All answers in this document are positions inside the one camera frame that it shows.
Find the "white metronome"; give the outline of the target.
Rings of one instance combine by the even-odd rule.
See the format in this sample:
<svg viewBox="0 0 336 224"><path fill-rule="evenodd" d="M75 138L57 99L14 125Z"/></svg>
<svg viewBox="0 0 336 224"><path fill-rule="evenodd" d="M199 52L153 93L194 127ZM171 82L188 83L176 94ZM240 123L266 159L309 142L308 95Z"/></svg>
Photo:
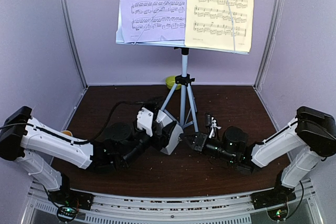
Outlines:
<svg viewBox="0 0 336 224"><path fill-rule="evenodd" d="M170 142L166 148L161 149L160 151L166 155L171 155L177 145L180 142L180 135L183 133L182 127L178 124L178 122L174 119L172 119L167 113L163 112L163 126L166 126L167 124L175 121L176 127L172 132L172 136L170 138Z"/></svg>

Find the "white perforated music stand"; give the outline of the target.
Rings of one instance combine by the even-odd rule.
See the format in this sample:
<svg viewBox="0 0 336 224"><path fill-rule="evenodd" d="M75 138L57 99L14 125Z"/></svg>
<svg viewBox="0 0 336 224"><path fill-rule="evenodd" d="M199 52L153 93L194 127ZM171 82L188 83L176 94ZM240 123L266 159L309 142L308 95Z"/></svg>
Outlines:
<svg viewBox="0 0 336 224"><path fill-rule="evenodd" d="M123 41L123 36L121 32L121 8L119 3L119 16L118 16L118 30L116 32L116 42L118 44L127 44ZM180 118L179 125L185 129L189 126L194 126L196 132L198 129L197 122L197 107L195 103L194 94L192 91L191 83L194 81L193 78L187 72L188 66L188 56L189 48L186 47L184 40L173 40L173 41L157 41L157 42L141 42L141 43L128 43L128 45L148 45L148 46L163 46L163 47L172 47L174 49L180 49L182 55L182 73L179 76L175 77L175 84L167 95L164 103L161 107L161 111L167 113L172 119L175 119L174 116L166 110L166 107L177 90L178 86L181 86L181 102L180 102Z"/></svg>

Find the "purple sheet music page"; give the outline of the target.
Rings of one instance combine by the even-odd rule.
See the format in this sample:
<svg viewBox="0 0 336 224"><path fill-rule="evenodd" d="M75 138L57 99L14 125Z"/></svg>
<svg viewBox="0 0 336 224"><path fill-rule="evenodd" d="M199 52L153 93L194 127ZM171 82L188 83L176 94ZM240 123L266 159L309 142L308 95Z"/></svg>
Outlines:
<svg viewBox="0 0 336 224"><path fill-rule="evenodd" d="M187 0L120 0L125 43L184 40Z"/></svg>

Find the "yellow sheet music page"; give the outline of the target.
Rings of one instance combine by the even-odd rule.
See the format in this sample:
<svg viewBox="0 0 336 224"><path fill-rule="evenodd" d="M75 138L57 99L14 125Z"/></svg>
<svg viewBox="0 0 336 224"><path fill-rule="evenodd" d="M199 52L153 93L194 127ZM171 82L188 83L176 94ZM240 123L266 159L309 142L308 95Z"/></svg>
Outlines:
<svg viewBox="0 0 336 224"><path fill-rule="evenodd" d="M254 0L187 0L184 44L247 54L253 13Z"/></svg>

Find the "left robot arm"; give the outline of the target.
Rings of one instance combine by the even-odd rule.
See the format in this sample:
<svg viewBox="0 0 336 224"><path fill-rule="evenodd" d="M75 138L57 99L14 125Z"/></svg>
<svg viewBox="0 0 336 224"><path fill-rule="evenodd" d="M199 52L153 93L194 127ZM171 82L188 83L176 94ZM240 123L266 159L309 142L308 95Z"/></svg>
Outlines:
<svg viewBox="0 0 336 224"><path fill-rule="evenodd" d="M48 200L67 213L90 210L93 195L71 189L69 177L48 165L41 153L84 170L110 173L129 167L150 147L170 155L182 132L163 111L142 107L132 124L119 122L103 129L103 141L83 140L46 126L23 106L1 127L1 158L21 164L44 186Z"/></svg>

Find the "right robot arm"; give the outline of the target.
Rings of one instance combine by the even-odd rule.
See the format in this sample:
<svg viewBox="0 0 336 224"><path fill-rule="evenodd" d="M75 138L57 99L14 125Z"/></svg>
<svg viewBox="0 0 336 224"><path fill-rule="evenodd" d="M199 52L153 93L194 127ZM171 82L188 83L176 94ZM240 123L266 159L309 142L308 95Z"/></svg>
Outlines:
<svg viewBox="0 0 336 224"><path fill-rule="evenodd" d="M216 139L215 125L209 133L182 133L187 145L204 155L225 161L243 174L266 167L271 161L300 147L301 151L289 166L281 170L273 189L253 193L255 209L284 204L296 199L293 192L300 181L322 160L335 155L335 119L307 106L301 106L296 116L271 137L248 145L248 135L240 128L228 127L221 140Z"/></svg>

